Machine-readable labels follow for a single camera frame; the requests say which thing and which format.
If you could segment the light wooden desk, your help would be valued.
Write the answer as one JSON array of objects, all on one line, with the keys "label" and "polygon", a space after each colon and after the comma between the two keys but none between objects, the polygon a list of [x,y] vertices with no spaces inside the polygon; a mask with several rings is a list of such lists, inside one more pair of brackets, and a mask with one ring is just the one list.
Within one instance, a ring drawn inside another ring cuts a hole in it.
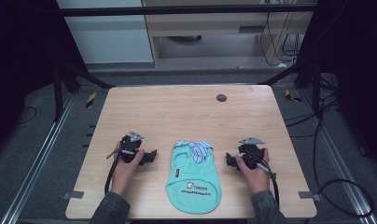
[{"label": "light wooden desk", "polygon": [[[141,0],[145,7],[315,4],[317,0]],[[147,15],[151,39],[166,36],[256,35],[266,62],[282,60],[287,35],[306,33],[313,13],[259,12]]]}]

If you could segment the dark curtain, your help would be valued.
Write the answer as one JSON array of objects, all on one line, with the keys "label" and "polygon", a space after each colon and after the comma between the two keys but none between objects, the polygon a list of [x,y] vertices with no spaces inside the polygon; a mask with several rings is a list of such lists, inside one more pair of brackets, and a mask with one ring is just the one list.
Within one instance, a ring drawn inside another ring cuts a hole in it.
[{"label": "dark curtain", "polygon": [[317,0],[300,57],[338,78],[338,96],[377,160],[377,0]]},{"label": "dark curtain", "polygon": [[86,65],[65,19],[49,15],[57,0],[0,0],[0,146],[27,94],[53,82],[52,62]]}]

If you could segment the black metal stand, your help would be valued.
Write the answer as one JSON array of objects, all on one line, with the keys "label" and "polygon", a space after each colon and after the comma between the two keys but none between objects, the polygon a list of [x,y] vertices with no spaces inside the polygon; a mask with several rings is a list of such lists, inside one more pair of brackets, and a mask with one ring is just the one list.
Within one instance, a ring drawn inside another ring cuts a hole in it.
[{"label": "black metal stand", "polygon": [[321,115],[320,108],[320,66],[316,61],[301,59],[287,69],[278,73],[276,76],[259,82],[259,85],[271,86],[278,80],[283,79],[293,73],[297,73],[294,85],[301,89],[305,88],[309,83],[312,83],[312,109],[315,115],[319,118]]},{"label": "black metal stand", "polygon": [[55,100],[55,121],[57,121],[63,114],[63,86],[69,92],[78,92],[80,84],[76,76],[83,77],[90,83],[103,89],[111,89],[113,85],[103,82],[102,80],[92,76],[88,71],[79,69],[72,64],[58,65],[53,71],[53,86],[54,86],[54,100]]}]

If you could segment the yellow black striped tape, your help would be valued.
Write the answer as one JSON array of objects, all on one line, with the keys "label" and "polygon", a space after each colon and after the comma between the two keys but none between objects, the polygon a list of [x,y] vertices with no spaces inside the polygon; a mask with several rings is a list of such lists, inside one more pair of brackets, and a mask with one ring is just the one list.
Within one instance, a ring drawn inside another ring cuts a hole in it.
[{"label": "yellow black striped tape", "polygon": [[293,102],[297,102],[297,103],[302,102],[300,97],[292,96],[289,90],[285,90],[285,97],[287,98],[287,100],[291,100]]},{"label": "yellow black striped tape", "polygon": [[88,101],[86,103],[86,108],[91,108],[93,102],[94,102],[94,99],[96,98],[96,95],[97,95],[97,92],[92,92],[88,98]]}]

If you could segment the teal pet shirt striped collar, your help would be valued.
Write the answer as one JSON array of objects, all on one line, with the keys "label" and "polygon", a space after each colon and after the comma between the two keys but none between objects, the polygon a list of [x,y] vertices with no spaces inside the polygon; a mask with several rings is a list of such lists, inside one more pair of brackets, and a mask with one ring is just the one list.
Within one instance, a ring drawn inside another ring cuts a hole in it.
[{"label": "teal pet shirt striped collar", "polygon": [[172,206],[183,213],[202,215],[218,207],[222,190],[207,141],[175,144],[166,192]]}]

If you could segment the black horizontal frame bar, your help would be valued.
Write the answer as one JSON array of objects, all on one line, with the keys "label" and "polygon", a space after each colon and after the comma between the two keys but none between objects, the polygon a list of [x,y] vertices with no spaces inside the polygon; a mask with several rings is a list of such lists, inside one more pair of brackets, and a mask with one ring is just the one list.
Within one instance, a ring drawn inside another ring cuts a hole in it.
[{"label": "black horizontal frame bar", "polygon": [[64,17],[89,17],[89,16],[259,13],[259,12],[305,12],[305,11],[316,11],[317,8],[318,8],[317,4],[171,6],[171,7],[102,7],[102,8],[65,8],[65,9],[56,10],[56,13]]}]

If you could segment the person's left hand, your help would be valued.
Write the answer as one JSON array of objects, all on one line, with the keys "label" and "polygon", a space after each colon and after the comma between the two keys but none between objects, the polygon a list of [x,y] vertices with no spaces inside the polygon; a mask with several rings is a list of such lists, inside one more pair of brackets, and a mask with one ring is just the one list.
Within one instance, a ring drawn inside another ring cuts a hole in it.
[{"label": "person's left hand", "polygon": [[116,168],[112,174],[111,192],[117,193],[121,197],[124,196],[140,161],[144,157],[144,153],[145,151],[140,149],[129,163],[123,160],[117,161]]}]

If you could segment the white cabinet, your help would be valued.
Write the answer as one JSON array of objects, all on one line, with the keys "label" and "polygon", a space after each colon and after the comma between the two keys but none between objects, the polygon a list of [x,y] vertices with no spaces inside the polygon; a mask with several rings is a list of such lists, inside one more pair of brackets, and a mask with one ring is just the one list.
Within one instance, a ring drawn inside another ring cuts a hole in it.
[{"label": "white cabinet", "polygon": [[[57,0],[60,9],[141,7],[141,0]],[[85,64],[152,63],[145,17],[66,17]]]}]

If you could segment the person's right hand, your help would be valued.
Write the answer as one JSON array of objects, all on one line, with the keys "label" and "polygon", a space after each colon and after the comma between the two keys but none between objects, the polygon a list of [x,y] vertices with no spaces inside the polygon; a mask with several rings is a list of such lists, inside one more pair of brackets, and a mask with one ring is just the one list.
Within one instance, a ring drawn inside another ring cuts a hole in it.
[{"label": "person's right hand", "polygon": [[270,176],[268,173],[259,168],[249,169],[240,155],[236,155],[235,160],[252,194],[270,190]]}]

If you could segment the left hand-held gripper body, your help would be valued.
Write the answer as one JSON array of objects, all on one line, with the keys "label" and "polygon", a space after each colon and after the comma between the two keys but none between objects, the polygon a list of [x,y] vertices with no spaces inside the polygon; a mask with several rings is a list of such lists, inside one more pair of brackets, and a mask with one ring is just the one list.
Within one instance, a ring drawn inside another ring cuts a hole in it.
[{"label": "left hand-held gripper body", "polygon": [[126,163],[130,163],[136,153],[139,151],[139,147],[142,144],[144,136],[135,131],[129,131],[129,133],[122,137],[119,144],[119,157]]}]

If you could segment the grey table bracket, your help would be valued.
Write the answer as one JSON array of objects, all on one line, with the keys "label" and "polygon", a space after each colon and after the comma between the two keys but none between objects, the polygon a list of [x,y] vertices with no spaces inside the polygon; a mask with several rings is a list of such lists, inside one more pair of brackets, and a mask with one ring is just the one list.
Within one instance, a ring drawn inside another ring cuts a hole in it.
[{"label": "grey table bracket", "polygon": [[81,199],[84,195],[84,192],[83,191],[75,191],[75,190],[72,190],[72,191],[67,191],[63,194],[63,199],[65,200],[69,200],[71,198],[76,198],[76,199]]},{"label": "grey table bracket", "polygon": [[312,199],[314,202],[322,201],[320,194],[313,194],[310,191],[299,191],[298,194],[301,199]]}]

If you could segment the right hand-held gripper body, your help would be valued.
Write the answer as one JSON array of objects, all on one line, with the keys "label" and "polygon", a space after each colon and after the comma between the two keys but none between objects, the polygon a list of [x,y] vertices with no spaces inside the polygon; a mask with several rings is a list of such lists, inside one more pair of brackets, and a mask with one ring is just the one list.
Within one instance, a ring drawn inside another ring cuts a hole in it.
[{"label": "right hand-held gripper body", "polygon": [[241,145],[238,147],[239,154],[242,156],[245,165],[254,170],[258,164],[263,165],[264,148],[259,148],[264,141],[254,136],[240,140]]}]

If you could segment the aluminium floor rail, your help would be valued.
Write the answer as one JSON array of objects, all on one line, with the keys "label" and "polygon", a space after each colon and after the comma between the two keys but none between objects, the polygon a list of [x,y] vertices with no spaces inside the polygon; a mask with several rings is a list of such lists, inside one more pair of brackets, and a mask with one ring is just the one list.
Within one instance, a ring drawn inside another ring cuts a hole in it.
[{"label": "aluminium floor rail", "polygon": [[[341,154],[338,152],[328,129],[324,126],[322,105],[313,108],[311,102],[312,95],[308,91],[300,91],[300,95],[309,112],[314,115],[313,172],[315,183],[318,188],[317,195],[339,212],[349,217],[357,218],[361,224],[377,224],[377,218],[374,215],[374,200],[362,186],[357,184],[352,172],[349,170]],[[323,184],[319,183],[316,166],[316,146],[318,141],[321,141],[323,144],[323,148],[328,153],[330,162],[338,176],[336,179],[328,180]],[[333,202],[331,197],[325,193],[327,187],[335,184],[339,184],[343,187],[350,204],[353,206],[353,212],[338,206],[338,204]]]},{"label": "aluminium floor rail", "polygon": [[34,162],[32,163],[26,177],[24,178],[18,192],[16,193],[14,200],[4,213],[0,224],[16,224],[23,207],[31,195],[35,183],[43,170],[43,167],[49,157],[49,153],[52,151],[55,141],[57,140],[63,125],[69,115],[72,104],[76,99],[75,93],[68,93],[66,100],[63,103],[63,112],[58,119],[56,119],[48,132],[41,148],[39,149]]}]

